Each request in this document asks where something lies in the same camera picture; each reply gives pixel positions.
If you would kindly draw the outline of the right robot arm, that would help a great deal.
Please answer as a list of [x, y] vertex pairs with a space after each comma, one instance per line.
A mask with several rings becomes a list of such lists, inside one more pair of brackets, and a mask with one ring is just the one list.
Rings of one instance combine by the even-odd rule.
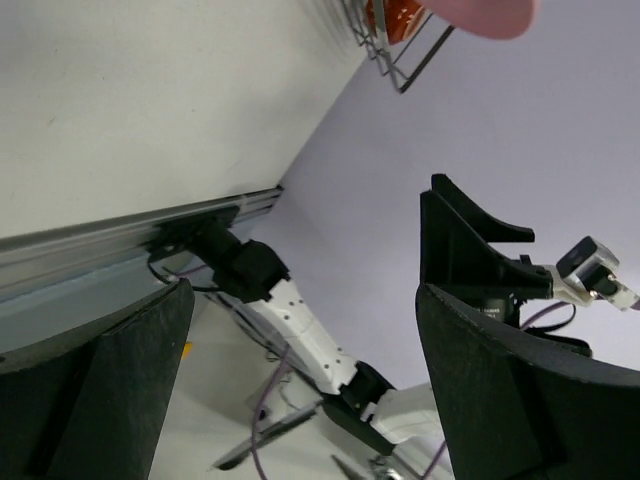
[[[482, 314], [520, 325], [520, 307], [553, 299], [587, 307], [597, 295], [557, 266], [512, 260], [494, 242], [534, 240], [534, 232], [488, 214], [445, 174], [435, 174], [420, 196], [420, 280]], [[394, 388], [373, 367], [341, 350], [312, 312], [292, 274], [268, 245], [239, 240], [219, 220], [208, 220], [189, 250], [213, 271], [216, 291], [261, 315], [298, 356], [325, 399], [327, 416], [380, 453], [440, 428], [433, 389]]]

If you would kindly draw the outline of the pink plate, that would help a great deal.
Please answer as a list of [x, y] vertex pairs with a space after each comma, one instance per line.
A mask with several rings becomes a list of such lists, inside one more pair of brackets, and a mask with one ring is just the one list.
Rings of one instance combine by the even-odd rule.
[[464, 32], [491, 40], [512, 40], [532, 26], [535, 0], [422, 0], [419, 4]]

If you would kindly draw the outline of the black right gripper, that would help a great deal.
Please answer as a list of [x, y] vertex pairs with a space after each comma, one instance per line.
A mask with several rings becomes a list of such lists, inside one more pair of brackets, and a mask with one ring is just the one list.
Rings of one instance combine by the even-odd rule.
[[[575, 305], [556, 301], [521, 322], [521, 307], [529, 299], [551, 297], [552, 276], [542, 266], [506, 257], [492, 244], [533, 243], [534, 231], [490, 215], [445, 174], [434, 174], [431, 187], [420, 196], [420, 282], [464, 300], [494, 320], [591, 358], [587, 342], [557, 334], [575, 319]], [[565, 307], [571, 308], [566, 320], [535, 326]]]

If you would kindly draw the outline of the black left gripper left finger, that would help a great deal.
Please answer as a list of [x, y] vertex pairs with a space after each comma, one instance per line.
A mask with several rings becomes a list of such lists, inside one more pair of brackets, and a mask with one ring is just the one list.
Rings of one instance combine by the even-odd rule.
[[194, 304], [180, 280], [2, 353], [2, 478], [148, 478]]

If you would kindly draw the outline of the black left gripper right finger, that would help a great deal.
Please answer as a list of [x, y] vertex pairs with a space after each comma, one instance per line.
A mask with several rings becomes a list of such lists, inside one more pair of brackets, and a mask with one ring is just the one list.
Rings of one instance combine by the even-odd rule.
[[422, 284], [416, 319], [458, 479], [636, 479], [639, 374]]

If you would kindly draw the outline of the orange and black mug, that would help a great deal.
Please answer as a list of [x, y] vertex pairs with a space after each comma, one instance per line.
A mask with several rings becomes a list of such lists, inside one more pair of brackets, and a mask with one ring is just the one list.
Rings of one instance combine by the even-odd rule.
[[383, 1], [383, 13], [390, 45], [410, 40], [432, 12], [413, 0]]

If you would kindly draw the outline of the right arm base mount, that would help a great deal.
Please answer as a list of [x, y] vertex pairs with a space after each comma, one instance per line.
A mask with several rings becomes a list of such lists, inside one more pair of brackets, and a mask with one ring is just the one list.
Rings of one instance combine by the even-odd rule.
[[151, 262], [163, 260], [182, 251], [192, 252], [190, 249], [200, 241], [206, 233], [226, 232], [240, 208], [237, 206], [224, 207], [221, 210], [187, 215], [160, 223], [156, 236], [146, 244]]

